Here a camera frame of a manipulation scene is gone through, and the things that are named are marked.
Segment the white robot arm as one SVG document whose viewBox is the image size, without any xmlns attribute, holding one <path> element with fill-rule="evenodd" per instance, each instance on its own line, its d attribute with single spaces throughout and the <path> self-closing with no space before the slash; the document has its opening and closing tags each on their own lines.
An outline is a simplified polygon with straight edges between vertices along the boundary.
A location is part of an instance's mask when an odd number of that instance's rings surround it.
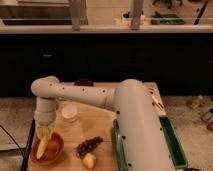
<svg viewBox="0 0 213 171">
<path fill-rule="evenodd" d="M 71 99 L 117 114 L 128 171 L 175 171 L 153 99 L 146 86 L 127 79 L 115 88 L 71 86 L 55 76 L 32 82 L 37 97 L 35 110 L 36 134 L 49 139 L 56 119 L 56 100 Z"/>
</svg>

